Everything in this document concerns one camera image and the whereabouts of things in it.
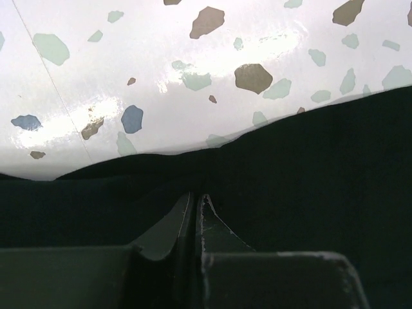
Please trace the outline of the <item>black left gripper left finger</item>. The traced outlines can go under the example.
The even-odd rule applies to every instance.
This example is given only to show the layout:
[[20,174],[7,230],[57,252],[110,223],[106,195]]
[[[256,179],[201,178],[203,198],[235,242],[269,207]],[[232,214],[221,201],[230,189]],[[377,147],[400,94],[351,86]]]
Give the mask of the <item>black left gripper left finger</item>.
[[2,308],[184,308],[193,195],[127,245],[1,251]]

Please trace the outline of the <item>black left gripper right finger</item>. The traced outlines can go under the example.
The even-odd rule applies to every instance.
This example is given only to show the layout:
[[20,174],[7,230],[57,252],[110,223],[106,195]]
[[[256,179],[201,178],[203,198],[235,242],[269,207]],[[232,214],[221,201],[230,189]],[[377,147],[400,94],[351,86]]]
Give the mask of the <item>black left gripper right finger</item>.
[[369,308],[359,275],[336,252],[256,252],[199,201],[203,308]]

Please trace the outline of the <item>black t shirt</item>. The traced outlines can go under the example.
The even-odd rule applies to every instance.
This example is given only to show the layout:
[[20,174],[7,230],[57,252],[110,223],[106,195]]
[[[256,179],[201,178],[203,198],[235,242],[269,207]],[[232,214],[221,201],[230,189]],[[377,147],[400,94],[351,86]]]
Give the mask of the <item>black t shirt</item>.
[[134,154],[53,181],[1,176],[1,251],[127,245],[193,195],[184,308],[203,308],[207,194],[256,252],[336,252],[369,308],[411,307],[411,88],[305,111],[217,148]]

